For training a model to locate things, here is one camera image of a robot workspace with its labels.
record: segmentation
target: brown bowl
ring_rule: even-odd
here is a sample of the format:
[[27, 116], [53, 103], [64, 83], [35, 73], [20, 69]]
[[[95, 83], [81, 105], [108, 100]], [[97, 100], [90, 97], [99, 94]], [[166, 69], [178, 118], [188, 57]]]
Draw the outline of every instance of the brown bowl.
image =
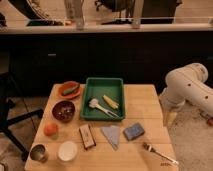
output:
[[60, 101], [52, 109], [53, 116], [61, 122], [69, 122], [75, 113], [75, 105], [70, 101]]

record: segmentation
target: black cabinet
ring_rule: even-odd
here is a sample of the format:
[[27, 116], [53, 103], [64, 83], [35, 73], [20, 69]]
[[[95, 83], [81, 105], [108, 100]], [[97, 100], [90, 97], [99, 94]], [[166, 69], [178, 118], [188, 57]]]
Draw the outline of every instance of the black cabinet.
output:
[[212, 38], [210, 31], [1, 35], [0, 50], [10, 52], [24, 95], [49, 95], [54, 83], [87, 77], [121, 77], [161, 92], [170, 70], [193, 62], [207, 67], [213, 86]]

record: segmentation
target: bowl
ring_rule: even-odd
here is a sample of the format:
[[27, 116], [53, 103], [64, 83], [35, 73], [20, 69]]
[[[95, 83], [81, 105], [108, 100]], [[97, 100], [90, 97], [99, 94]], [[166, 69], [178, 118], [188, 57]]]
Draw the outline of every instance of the bowl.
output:
[[[74, 90], [72, 93], [68, 93], [67, 95], [63, 95], [63, 92], [66, 91], [67, 89], [77, 86], [76, 90]], [[80, 86], [80, 83], [76, 81], [67, 81], [64, 82], [58, 89], [58, 95], [60, 98], [63, 99], [73, 99], [77, 96], [79, 96], [82, 93], [82, 87]]]
[[75, 105], [70, 101], [60, 101], [52, 109], [53, 116], [61, 122], [69, 122], [75, 113]]

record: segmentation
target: metal cup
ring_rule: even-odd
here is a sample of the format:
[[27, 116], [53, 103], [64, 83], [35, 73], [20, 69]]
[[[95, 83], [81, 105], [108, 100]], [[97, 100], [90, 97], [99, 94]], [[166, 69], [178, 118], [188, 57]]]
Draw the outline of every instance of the metal cup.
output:
[[48, 159], [48, 153], [44, 145], [35, 145], [30, 151], [30, 158], [32, 160], [44, 163]]

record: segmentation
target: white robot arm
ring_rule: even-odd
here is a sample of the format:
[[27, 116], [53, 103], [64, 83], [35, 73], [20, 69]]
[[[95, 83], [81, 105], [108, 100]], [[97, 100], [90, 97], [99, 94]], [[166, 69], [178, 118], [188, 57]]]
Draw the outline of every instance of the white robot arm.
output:
[[167, 87], [159, 96], [163, 110], [177, 111], [188, 100], [213, 116], [213, 89], [204, 84], [207, 78], [208, 71], [200, 63], [170, 71], [166, 75]]

